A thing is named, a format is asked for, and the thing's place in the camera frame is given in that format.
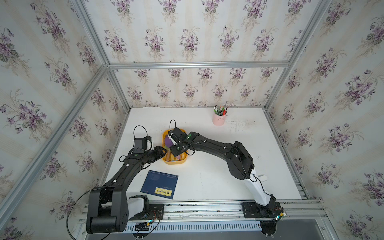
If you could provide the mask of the yellow plastic storage box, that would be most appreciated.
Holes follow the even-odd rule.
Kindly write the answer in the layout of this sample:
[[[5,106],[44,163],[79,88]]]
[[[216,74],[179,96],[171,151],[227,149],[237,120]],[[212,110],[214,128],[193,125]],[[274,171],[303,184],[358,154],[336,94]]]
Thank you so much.
[[[186,153],[182,153],[179,156],[174,156],[169,148],[169,146],[171,145],[172,141],[169,137],[169,130],[166,130],[163,132],[162,139],[162,147],[167,150],[166,156],[162,158],[163,162],[168,165],[178,165],[185,163],[188,158],[188,155]]]

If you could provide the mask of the purple shovel pink handle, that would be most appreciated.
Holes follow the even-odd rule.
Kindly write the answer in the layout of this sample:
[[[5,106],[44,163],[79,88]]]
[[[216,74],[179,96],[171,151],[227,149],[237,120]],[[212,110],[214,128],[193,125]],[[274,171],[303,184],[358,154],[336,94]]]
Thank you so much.
[[[170,150],[170,147],[173,145],[173,142],[172,140],[170,139],[170,137],[168,135],[165,135],[165,138],[164,138],[164,143],[165,143],[165,147],[166,149],[169,151],[170,153],[170,157],[169,157],[169,161],[181,161],[181,160],[184,160],[186,155],[185,154],[181,154],[179,156],[174,156],[172,153],[171,153],[171,150]]]

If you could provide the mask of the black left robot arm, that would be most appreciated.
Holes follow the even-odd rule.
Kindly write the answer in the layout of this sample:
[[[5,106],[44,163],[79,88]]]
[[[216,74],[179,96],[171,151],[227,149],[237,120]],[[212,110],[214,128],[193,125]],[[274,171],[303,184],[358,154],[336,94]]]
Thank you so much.
[[[121,233],[130,215],[127,189],[135,176],[167,153],[161,146],[141,154],[129,154],[118,172],[102,187],[93,188],[89,195],[86,231],[88,234]]]

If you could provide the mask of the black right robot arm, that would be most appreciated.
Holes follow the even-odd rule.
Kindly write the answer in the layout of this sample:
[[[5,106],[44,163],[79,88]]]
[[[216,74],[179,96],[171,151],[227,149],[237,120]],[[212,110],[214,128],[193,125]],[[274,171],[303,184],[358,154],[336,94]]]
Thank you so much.
[[[200,151],[224,160],[230,174],[245,182],[254,197],[259,214],[263,218],[273,218],[275,221],[282,218],[284,209],[275,196],[265,190],[263,182],[257,175],[253,158],[242,143],[238,141],[233,144],[222,143],[196,132],[184,133],[179,128],[170,130],[168,136],[173,143],[169,149],[174,156],[191,150],[193,153]]]

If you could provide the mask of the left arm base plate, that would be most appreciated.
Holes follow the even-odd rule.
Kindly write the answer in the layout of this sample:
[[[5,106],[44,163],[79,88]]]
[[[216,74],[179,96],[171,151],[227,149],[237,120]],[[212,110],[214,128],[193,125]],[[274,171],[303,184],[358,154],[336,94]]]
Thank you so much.
[[[142,213],[136,214],[130,221],[148,221],[148,220],[163,220],[164,218],[164,204],[150,204],[147,210]]]

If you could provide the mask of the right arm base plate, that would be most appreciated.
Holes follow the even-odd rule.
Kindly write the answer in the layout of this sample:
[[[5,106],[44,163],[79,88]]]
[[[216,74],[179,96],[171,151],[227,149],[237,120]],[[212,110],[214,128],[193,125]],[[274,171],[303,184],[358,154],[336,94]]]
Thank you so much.
[[[246,219],[266,218],[277,221],[284,216],[284,208],[276,201],[268,203],[267,206],[259,205],[256,202],[243,202],[241,207]]]

